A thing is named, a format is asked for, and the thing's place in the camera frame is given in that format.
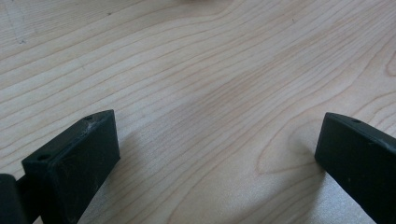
wooden surface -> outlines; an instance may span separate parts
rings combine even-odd
[[[396,135],[396,1],[3,0],[0,32],[1,173],[116,112],[80,223],[373,222],[313,153],[327,111]]]

